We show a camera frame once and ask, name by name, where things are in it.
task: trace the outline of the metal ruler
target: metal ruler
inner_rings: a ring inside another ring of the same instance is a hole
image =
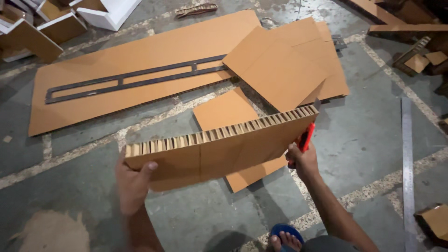
[[[403,219],[405,251],[417,252],[417,229],[414,218],[414,166],[412,155],[411,99],[401,98],[401,132],[403,136]]]

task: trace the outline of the dark shorts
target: dark shorts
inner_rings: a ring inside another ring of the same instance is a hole
[[[282,252],[293,252],[289,247],[283,247]],[[359,252],[359,250],[349,242],[341,240],[331,235],[322,235],[303,244],[300,252]]]

